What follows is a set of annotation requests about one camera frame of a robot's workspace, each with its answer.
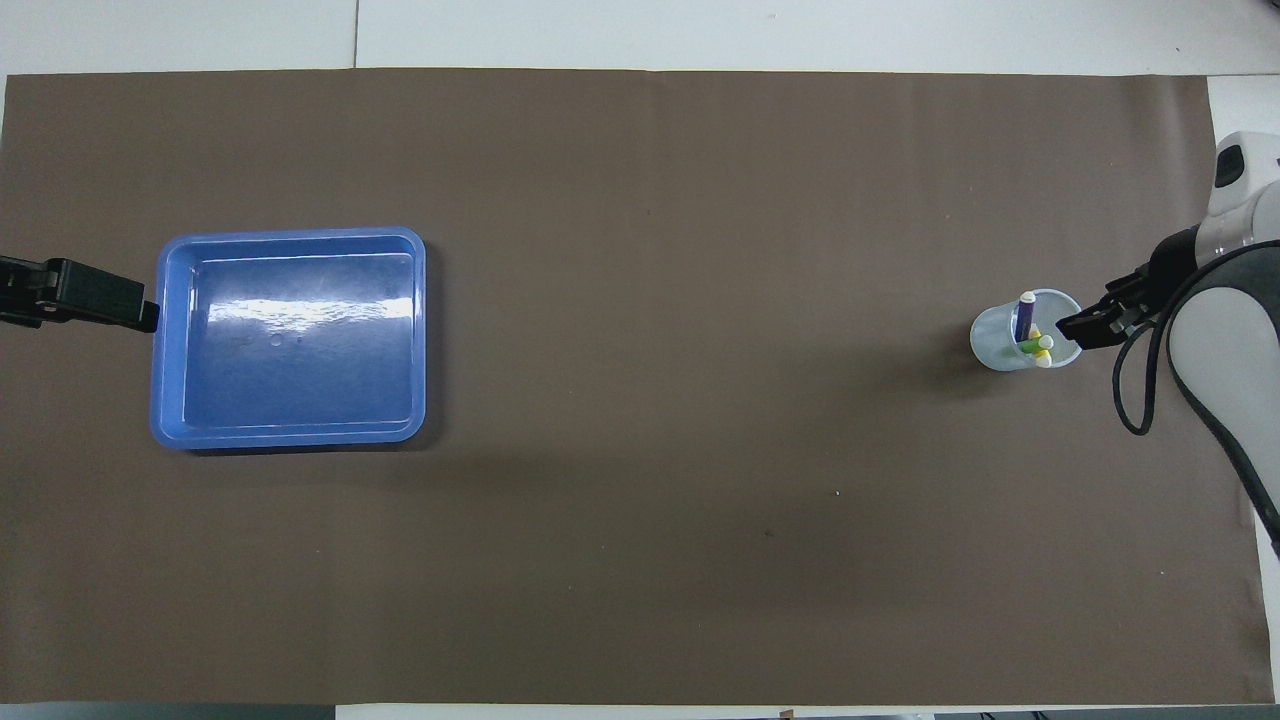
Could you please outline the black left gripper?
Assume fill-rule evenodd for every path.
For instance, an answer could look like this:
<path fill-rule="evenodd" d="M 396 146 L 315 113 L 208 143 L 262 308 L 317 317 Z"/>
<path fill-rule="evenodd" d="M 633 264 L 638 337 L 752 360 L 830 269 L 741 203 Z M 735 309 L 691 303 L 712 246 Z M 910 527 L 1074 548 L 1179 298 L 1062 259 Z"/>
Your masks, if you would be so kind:
<path fill-rule="evenodd" d="M 46 310 L 40 292 L 46 288 Z M 49 322 L 92 322 L 151 334 L 160 307 L 145 284 L 65 258 L 47 263 L 1 256 L 1 322 L 40 328 Z"/>

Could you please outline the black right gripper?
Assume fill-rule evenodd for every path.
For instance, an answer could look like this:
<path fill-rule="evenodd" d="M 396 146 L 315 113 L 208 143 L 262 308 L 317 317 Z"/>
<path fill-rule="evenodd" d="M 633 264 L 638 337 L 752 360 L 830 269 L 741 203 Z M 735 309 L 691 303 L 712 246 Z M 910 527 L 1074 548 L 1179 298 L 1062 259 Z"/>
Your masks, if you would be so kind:
<path fill-rule="evenodd" d="M 1194 273 L 1198 233 L 1199 227 L 1190 227 L 1162 240 L 1147 263 L 1107 283 L 1098 302 L 1055 322 L 1056 329 L 1080 350 L 1124 345 L 1138 318 L 1160 314 Z"/>

